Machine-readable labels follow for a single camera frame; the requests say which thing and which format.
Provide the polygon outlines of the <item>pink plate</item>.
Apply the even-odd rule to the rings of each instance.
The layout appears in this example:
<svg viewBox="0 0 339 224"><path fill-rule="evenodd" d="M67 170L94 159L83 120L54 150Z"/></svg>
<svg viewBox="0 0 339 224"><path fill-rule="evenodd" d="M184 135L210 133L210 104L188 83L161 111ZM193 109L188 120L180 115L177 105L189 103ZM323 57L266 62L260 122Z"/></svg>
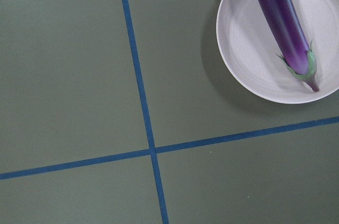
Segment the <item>pink plate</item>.
<svg viewBox="0 0 339 224"><path fill-rule="evenodd" d="M258 0L221 0L216 34L222 59L241 85L269 101L302 104L338 91L338 0L292 2L316 56L318 92L286 68Z"/></svg>

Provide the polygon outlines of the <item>purple eggplant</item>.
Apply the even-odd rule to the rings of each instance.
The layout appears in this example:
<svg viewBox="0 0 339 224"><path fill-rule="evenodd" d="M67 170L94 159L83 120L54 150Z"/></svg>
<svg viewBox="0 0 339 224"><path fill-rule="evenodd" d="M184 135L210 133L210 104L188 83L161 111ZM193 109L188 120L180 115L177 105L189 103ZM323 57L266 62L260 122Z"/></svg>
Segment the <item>purple eggplant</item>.
<svg viewBox="0 0 339 224"><path fill-rule="evenodd" d="M292 0L258 2L281 51L280 59L297 80L318 92L316 58L311 43L306 40Z"/></svg>

